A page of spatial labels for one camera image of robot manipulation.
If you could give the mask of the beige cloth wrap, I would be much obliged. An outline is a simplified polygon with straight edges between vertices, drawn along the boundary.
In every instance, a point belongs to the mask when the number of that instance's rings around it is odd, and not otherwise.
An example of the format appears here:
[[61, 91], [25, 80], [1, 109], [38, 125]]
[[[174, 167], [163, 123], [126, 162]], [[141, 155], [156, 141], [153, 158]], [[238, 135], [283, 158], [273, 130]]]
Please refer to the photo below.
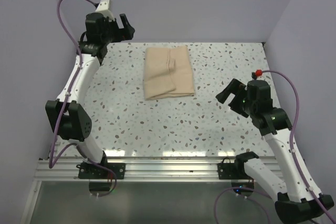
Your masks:
[[146, 100], [194, 95], [193, 69], [187, 46], [147, 48], [143, 88]]

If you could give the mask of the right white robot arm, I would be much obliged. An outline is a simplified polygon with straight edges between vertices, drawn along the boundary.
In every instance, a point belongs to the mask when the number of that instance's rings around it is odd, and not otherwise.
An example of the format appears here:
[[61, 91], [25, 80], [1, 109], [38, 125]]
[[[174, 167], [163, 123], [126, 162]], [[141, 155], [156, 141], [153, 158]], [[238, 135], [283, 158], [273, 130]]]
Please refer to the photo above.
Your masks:
[[273, 106], [268, 82], [252, 80], [243, 84], [233, 79], [216, 99], [224, 103], [230, 94], [234, 95], [230, 109], [251, 118], [273, 151], [283, 178], [267, 168], [254, 152], [236, 155], [234, 162], [218, 163], [218, 177], [258, 182], [273, 200], [282, 223], [309, 221], [331, 209], [334, 201], [312, 179], [296, 143], [290, 138], [293, 127], [288, 115]]

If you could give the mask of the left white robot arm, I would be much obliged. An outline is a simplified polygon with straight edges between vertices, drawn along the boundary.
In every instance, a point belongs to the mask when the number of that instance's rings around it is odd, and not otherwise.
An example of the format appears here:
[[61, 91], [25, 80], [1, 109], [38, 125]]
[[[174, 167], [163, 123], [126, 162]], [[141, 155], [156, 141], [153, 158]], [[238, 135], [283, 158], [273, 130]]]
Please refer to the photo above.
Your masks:
[[90, 171], [97, 178], [104, 178], [109, 165], [102, 161], [104, 151], [91, 135], [92, 120], [82, 104], [93, 76], [102, 65], [110, 43], [133, 39], [135, 29], [126, 14], [120, 14], [122, 28], [116, 20], [102, 13], [86, 16], [86, 31], [76, 42], [76, 59], [70, 77], [55, 100], [46, 102], [45, 109], [54, 138], [61, 137], [75, 146], [87, 163], [92, 163]]

